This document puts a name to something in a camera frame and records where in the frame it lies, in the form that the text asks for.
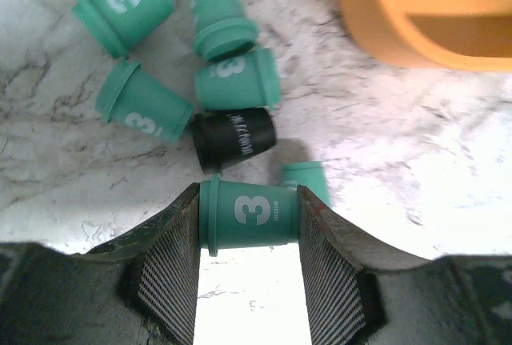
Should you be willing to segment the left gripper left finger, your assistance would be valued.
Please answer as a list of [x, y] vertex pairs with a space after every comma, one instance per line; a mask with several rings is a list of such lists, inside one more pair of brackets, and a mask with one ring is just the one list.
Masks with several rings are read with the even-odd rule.
[[198, 296], [199, 185], [84, 254], [1, 245], [4, 344], [191, 344]]

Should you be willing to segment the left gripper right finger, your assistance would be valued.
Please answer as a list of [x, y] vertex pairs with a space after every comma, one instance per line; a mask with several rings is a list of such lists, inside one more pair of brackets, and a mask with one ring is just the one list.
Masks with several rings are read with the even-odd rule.
[[508, 344], [511, 258], [399, 250], [298, 188], [314, 344]]

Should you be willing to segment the orange storage basket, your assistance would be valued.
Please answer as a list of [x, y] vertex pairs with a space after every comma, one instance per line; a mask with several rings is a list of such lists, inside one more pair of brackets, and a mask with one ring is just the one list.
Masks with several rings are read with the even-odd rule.
[[401, 67], [511, 70], [511, 0], [341, 0], [370, 56]]

